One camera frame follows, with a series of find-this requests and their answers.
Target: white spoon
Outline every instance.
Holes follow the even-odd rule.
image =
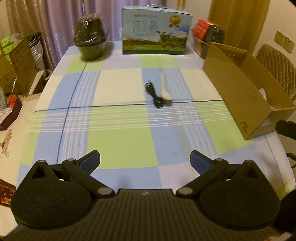
[[[164,76],[164,74],[162,72],[160,73],[160,78],[161,78],[161,85],[163,87],[163,89],[161,90],[160,96],[161,96],[161,98],[163,98],[166,101],[171,101],[172,100],[172,97],[168,93],[168,91],[166,90],[166,87],[165,87],[165,76]]]

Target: quilted cushion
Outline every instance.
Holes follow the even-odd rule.
[[[280,51],[264,44],[256,59],[273,75],[291,99],[296,97],[296,68]]]

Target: green square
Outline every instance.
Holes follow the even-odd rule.
[[[100,152],[99,169],[158,166],[144,105],[93,107],[87,148]]]
[[[46,111],[38,111],[33,114],[29,131],[24,138],[22,158],[20,159],[21,165],[32,165],[35,148],[45,115]]]
[[[244,140],[224,101],[196,102],[195,104],[217,154],[253,144],[252,140]]]
[[[102,69],[103,63],[104,63],[104,60],[102,59],[88,61],[84,71],[99,71]]]
[[[67,67],[65,74],[82,73],[86,63],[80,58],[80,54],[77,54]]]
[[[142,68],[178,68],[178,63],[172,55],[141,55]]]

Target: purple curtain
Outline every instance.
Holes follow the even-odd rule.
[[[166,0],[46,0],[48,21],[57,59],[72,46],[74,24],[85,14],[101,13],[109,30],[109,40],[121,39],[121,11],[127,5],[160,4]]]

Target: beige curtain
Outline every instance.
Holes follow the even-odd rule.
[[[44,60],[50,69],[57,65],[52,35],[46,14],[45,0],[6,0],[9,25],[13,33],[21,37],[41,32]]]
[[[213,0],[209,20],[226,30],[225,44],[253,53],[270,0]]]

